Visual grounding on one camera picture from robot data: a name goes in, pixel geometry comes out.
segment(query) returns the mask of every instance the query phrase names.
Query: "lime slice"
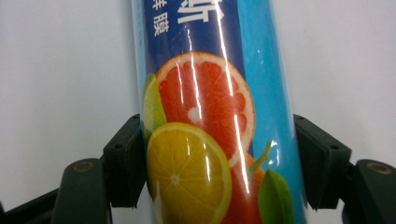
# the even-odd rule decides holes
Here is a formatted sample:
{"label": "lime slice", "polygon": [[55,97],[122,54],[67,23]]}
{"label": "lime slice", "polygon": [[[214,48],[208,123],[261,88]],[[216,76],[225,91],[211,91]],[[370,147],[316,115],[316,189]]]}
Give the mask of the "lime slice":
{"label": "lime slice", "polygon": [[154,130],[166,123],[157,78],[154,74],[148,74],[146,77],[142,119],[144,136],[147,143]]}
{"label": "lime slice", "polygon": [[160,223],[220,223],[230,205],[230,165],[223,150],[189,124],[166,123],[152,134],[148,182]]}

